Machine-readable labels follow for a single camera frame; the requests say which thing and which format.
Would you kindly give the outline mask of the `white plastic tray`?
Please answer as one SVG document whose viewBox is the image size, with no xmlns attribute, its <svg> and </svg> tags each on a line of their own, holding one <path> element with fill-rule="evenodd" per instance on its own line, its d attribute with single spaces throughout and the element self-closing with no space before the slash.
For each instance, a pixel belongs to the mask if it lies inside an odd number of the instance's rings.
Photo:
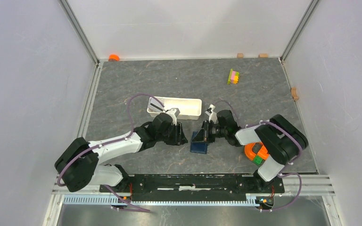
<svg viewBox="0 0 362 226">
<path fill-rule="evenodd" d="M 195 98 L 175 98 L 175 97 L 158 97 L 155 96 L 165 107 L 165 110 L 178 108 L 180 114 L 178 120 L 198 120 L 202 113 L 202 100 Z M 159 113 L 147 113 L 151 117 L 156 117 Z"/>
</svg>

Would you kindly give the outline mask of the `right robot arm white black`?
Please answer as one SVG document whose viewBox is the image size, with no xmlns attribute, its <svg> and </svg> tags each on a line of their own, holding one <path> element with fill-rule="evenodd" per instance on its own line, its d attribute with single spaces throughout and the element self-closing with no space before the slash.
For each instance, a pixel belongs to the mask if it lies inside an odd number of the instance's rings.
<svg viewBox="0 0 362 226">
<path fill-rule="evenodd" d="M 209 144 L 216 138 L 224 138 L 231 146 L 259 143 L 267 150 L 269 157 L 258 168 L 253 180 L 259 192 L 270 189 L 272 180 L 309 145 L 306 136 L 280 114 L 246 128 L 238 125 L 230 110 L 216 113 L 209 109 L 207 114 L 209 119 L 192 137 L 192 143 Z"/>
</svg>

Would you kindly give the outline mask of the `blue card holder wallet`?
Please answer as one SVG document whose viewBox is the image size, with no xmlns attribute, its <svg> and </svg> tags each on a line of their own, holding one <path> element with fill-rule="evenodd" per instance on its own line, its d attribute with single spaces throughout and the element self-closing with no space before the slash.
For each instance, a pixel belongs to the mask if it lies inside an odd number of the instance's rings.
<svg viewBox="0 0 362 226">
<path fill-rule="evenodd" d="M 192 133 L 191 137 L 191 144 L 190 144 L 190 152 L 192 153 L 199 153 L 199 154 L 207 154 L 207 143 L 200 143 L 195 142 L 195 135 L 198 133 L 198 131 L 194 131 Z"/>
</svg>

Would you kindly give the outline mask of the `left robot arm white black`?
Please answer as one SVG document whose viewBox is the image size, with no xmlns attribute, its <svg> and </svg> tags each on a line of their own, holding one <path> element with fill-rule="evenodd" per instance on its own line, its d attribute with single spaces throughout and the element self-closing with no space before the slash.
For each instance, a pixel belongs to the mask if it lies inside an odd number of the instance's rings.
<svg viewBox="0 0 362 226">
<path fill-rule="evenodd" d="M 188 143 L 182 123 L 160 113 L 152 121 L 135 127 L 128 134 L 87 141 L 78 137 L 66 148 L 54 164 L 58 172 L 57 185 L 77 192 L 87 185 L 107 185 L 118 192 L 129 187 L 129 179 L 120 165 L 106 166 L 105 162 L 121 155 L 138 153 L 152 148 L 158 142 L 180 146 Z"/>
</svg>

